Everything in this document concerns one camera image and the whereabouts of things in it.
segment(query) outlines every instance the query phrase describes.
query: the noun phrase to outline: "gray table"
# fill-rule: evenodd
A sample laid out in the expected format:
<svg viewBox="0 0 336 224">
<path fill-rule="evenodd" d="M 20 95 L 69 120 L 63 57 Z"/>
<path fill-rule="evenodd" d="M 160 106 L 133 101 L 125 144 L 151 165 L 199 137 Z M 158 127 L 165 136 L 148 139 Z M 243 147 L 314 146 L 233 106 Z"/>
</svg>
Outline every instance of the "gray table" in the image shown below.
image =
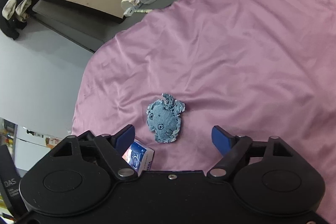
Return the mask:
<svg viewBox="0 0 336 224">
<path fill-rule="evenodd" d="M 152 4 L 143 5 L 142 8 L 164 8 L 174 1 L 157 0 Z M 33 11 L 37 13 L 35 17 L 38 21 L 92 52 L 113 38 L 116 33 L 126 30 L 145 16 L 145 14 L 133 14 L 121 24 L 117 24 L 43 0 L 33 7 Z"/>
</svg>

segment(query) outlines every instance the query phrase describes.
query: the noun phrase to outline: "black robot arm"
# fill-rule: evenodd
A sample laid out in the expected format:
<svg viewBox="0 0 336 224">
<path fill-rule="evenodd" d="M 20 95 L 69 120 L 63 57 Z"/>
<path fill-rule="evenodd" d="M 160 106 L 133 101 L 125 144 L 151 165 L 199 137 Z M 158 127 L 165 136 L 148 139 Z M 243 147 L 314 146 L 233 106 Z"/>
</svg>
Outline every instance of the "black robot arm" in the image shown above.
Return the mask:
<svg viewBox="0 0 336 224">
<path fill-rule="evenodd" d="M 223 155 L 202 171 L 146 171 L 122 159 L 134 140 L 116 135 L 68 136 L 23 177 L 28 208 L 18 224 L 228 223 L 327 224 L 315 211 L 320 174 L 281 138 L 254 142 L 219 126 L 212 141 Z M 253 164 L 252 158 L 262 157 Z"/>
</svg>

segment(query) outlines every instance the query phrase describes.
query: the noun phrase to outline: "stuffed toy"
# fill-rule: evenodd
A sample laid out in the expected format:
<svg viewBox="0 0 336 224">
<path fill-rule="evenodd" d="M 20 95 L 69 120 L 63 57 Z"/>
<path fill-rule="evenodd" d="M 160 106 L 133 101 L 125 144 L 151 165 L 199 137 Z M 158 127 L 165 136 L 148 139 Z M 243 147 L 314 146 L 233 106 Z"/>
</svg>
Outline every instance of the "stuffed toy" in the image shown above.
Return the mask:
<svg viewBox="0 0 336 224">
<path fill-rule="evenodd" d="M 23 29 L 26 26 L 26 20 L 31 13 L 31 7 L 38 0 L 0 0 L 0 29 L 2 32 L 17 39 L 19 33 L 16 29 Z"/>
<path fill-rule="evenodd" d="M 147 107 L 147 124 L 151 131 L 155 131 L 155 141 L 171 143 L 181 127 L 180 113 L 185 110 L 184 103 L 174 100 L 170 94 L 163 93 L 165 100 L 157 100 Z"/>
</svg>

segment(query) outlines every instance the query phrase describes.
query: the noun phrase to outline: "black cloth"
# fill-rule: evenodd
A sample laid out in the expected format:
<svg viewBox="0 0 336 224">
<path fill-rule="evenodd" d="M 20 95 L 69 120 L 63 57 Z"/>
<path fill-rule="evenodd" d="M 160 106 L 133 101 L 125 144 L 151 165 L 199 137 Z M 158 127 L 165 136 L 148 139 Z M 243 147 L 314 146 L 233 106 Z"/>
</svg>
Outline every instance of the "black cloth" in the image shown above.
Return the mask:
<svg viewBox="0 0 336 224">
<path fill-rule="evenodd" d="M 8 37 L 13 38 L 14 40 L 19 37 L 19 33 L 16 29 L 23 29 L 26 26 L 26 22 L 20 22 L 13 15 L 9 20 L 5 19 L 2 16 L 2 9 L 6 5 L 8 0 L 0 0 L 0 29 Z M 23 0 L 16 0 L 16 6 L 19 5 Z"/>
</svg>

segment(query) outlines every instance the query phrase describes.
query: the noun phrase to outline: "pink bedsheet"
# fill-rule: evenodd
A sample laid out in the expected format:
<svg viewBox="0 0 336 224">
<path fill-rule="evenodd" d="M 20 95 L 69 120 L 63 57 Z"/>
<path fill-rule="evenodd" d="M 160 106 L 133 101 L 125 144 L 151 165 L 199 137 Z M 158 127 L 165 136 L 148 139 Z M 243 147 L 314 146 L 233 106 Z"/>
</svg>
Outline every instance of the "pink bedsheet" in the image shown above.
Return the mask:
<svg viewBox="0 0 336 224">
<path fill-rule="evenodd" d="M 146 108 L 185 103 L 178 140 L 159 144 Z M 336 0 L 178 0 L 118 33 L 88 63 L 73 133 L 133 124 L 153 170 L 207 171 L 211 128 L 281 136 L 326 182 L 319 213 L 336 223 Z"/>
</svg>

